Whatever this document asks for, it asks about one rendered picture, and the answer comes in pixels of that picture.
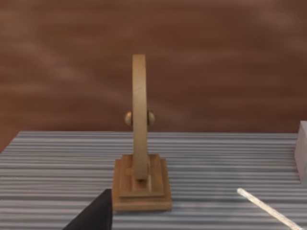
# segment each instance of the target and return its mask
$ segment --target white block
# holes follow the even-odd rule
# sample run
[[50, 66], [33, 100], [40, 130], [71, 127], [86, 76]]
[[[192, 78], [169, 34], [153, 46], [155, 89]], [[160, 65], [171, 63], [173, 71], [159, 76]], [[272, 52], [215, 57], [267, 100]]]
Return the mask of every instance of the white block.
[[302, 184], [307, 184], [307, 121], [301, 121], [298, 131], [295, 161]]

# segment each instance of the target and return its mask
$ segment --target striped surface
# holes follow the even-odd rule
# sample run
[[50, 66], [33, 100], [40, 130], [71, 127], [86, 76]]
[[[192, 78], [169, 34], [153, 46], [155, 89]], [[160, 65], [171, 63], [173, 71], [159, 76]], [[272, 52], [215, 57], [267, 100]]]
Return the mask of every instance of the striped surface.
[[[236, 194], [245, 188], [307, 227], [295, 134], [151, 133], [167, 157], [174, 209], [114, 216], [114, 230], [285, 230]], [[0, 229], [60, 230], [112, 184], [132, 134], [21, 132], [0, 155]]]

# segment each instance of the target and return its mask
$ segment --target black object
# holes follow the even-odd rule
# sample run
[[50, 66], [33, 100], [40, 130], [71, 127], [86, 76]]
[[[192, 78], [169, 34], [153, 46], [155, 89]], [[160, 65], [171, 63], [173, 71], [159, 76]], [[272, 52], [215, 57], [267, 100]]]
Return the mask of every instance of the black object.
[[107, 189], [63, 230], [111, 230], [112, 220], [112, 193]]

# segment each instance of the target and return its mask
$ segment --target brown wooden background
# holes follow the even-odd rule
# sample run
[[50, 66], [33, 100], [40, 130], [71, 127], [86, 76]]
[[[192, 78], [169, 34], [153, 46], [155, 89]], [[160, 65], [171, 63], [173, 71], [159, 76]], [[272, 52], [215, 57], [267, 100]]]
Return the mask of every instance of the brown wooden background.
[[1, 0], [2, 132], [129, 130], [147, 55], [152, 131], [296, 132], [306, 0]]

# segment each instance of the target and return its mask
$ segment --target brass knob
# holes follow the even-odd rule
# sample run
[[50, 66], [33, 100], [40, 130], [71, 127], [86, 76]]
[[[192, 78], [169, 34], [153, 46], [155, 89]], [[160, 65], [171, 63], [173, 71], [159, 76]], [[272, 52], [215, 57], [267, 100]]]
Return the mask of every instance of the brass knob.
[[[149, 126], [152, 126], [155, 122], [155, 116], [154, 113], [152, 111], [147, 111], [147, 124]], [[132, 120], [132, 112], [129, 111], [126, 113], [125, 115], [125, 123], [128, 126], [132, 126], [133, 125], [133, 120]]]

